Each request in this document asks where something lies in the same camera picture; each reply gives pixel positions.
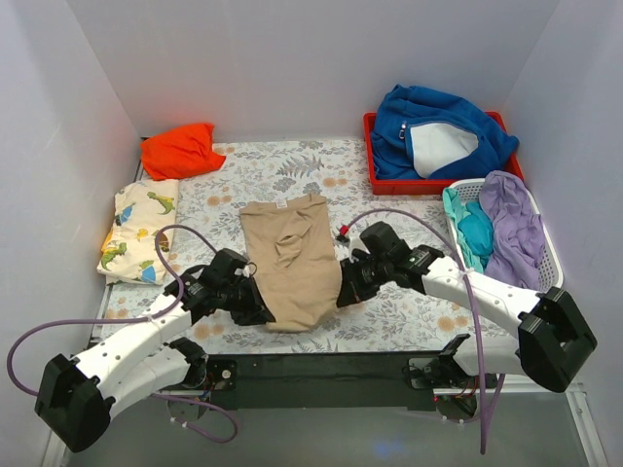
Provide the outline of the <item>beige t shirt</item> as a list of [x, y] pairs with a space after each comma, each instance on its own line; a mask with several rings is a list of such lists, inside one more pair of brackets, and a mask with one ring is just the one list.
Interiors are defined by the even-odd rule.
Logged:
[[239, 211], [259, 293], [274, 317], [267, 328], [300, 333], [337, 311], [342, 286], [327, 199], [309, 193], [290, 200], [251, 202]]

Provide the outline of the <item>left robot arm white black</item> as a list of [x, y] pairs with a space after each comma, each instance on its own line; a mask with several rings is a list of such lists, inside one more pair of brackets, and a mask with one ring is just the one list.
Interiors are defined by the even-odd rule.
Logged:
[[122, 411], [170, 386], [213, 383], [208, 355], [184, 332], [217, 309], [243, 325], [272, 316], [253, 277], [255, 265], [219, 250], [186, 269], [136, 322], [78, 355], [57, 355], [44, 369], [35, 412], [73, 452], [92, 446]]

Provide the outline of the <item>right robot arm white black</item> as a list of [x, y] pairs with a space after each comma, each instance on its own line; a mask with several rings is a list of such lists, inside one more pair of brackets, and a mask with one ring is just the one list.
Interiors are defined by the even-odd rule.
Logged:
[[419, 385], [459, 387], [478, 377], [518, 375], [562, 393], [598, 346], [575, 300], [561, 288], [522, 289], [461, 269], [438, 249], [410, 247], [385, 222], [359, 239], [361, 245], [340, 262], [339, 307], [371, 300], [393, 283], [474, 309], [509, 335], [491, 343], [475, 334], [457, 335], [431, 360], [409, 364], [408, 375]]

